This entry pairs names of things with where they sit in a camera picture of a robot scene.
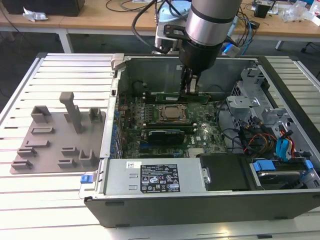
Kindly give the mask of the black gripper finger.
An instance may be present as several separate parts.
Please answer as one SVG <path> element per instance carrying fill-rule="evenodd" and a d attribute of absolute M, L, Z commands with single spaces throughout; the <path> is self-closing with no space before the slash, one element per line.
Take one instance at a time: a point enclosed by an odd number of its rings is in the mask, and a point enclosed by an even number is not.
<path fill-rule="evenodd" d="M 181 70 L 181 81 L 180 81 L 180 95 L 184 95 L 186 93 L 186 87 L 190 83 L 192 78 L 192 71 L 189 67 L 183 66 Z"/>
<path fill-rule="evenodd" d="M 199 82 L 200 76 L 201 76 L 200 73 L 194 73 L 193 71 L 191 71 L 190 83 L 189 83 L 189 92 L 192 95 L 198 95 L 199 94 L 198 82 Z"/>

